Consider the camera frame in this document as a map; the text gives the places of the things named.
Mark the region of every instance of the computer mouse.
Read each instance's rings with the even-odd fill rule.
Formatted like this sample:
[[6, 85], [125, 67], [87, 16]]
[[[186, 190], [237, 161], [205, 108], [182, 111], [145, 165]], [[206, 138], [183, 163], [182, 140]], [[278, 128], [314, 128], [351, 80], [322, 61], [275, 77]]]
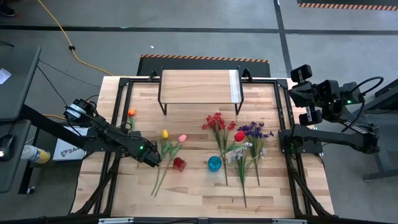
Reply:
[[14, 136], [7, 134], [0, 138], [0, 161], [9, 161], [14, 156]]

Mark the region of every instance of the yellow tulip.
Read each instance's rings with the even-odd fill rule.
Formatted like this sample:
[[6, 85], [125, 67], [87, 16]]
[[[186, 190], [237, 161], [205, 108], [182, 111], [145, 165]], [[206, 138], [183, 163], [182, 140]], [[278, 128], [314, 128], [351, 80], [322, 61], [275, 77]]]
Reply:
[[169, 138], [169, 132], [166, 129], [162, 131], [162, 138], [164, 138], [164, 139]]

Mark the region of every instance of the red cube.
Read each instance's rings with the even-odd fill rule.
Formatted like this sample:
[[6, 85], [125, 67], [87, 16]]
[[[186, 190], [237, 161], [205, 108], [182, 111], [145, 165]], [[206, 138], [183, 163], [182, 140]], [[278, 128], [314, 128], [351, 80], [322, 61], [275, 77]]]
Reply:
[[176, 157], [173, 161], [173, 168], [180, 172], [182, 172], [184, 170], [186, 165], [187, 165], [187, 163], [179, 157]]

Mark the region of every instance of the pink tulip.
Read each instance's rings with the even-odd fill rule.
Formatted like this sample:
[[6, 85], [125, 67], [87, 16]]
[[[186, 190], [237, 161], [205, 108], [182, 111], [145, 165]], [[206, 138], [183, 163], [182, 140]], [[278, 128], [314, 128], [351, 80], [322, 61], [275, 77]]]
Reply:
[[185, 140], [187, 140], [187, 135], [186, 134], [182, 134], [180, 137], [178, 137], [178, 141], [180, 143], [185, 142]]

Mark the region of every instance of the yellow cable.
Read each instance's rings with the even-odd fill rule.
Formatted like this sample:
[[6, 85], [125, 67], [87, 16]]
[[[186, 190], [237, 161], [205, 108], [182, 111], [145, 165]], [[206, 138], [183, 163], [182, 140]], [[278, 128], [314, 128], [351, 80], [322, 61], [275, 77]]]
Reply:
[[[69, 42], [69, 46], [73, 46], [73, 44], [72, 44], [72, 42], [70, 41], [70, 39], [69, 39], [67, 33], [62, 29], [62, 26], [61, 26], [61, 24], [58, 22], [58, 20], [51, 14], [51, 12], [47, 9], [47, 7], [45, 7], [45, 5], [42, 3], [42, 1], [38, 0], [38, 2], [43, 6], [43, 8], [48, 12], [48, 14], [50, 14], [50, 16], [53, 18], [53, 20], [58, 24], [58, 26], [60, 27], [61, 31], [63, 32], [63, 34], [64, 34], [65, 37], [67, 38], [67, 40], [68, 40], [68, 42]], [[99, 71], [101, 71], [101, 72], [103, 72], [103, 73], [106, 73], [106, 74], [108, 74], [108, 75], [114, 76], [112, 73], [110, 73], [110, 72], [108, 72], [108, 71], [106, 71], [106, 70], [103, 70], [102, 68], [98, 68], [98, 67], [96, 67], [96, 66], [94, 66], [94, 65], [90, 65], [89, 63], [86, 63], [86, 62], [80, 60], [80, 59], [77, 57], [77, 54], [76, 54], [75, 50], [71, 49], [71, 51], [73, 52], [73, 54], [74, 54], [76, 60], [78, 60], [78, 61], [79, 61], [80, 63], [82, 63], [83, 65], [87, 65], [87, 66], [89, 66], [89, 67], [91, 67], [91, 68], [94, 68], [94, 69], [97, 69], [97, 70], [99, 70]]]
[[46, 116], [46, 117], [48, 117], [48, 118], [57, 118], [57, 119], [61, 119], [61, 120], [66, 121], [65, 118], [63, 118], [63, 117], [61, 117], [61, 116], [58, 116], [58, 115], [54, 115], [54, 114], [43, 114], [43, 115]]

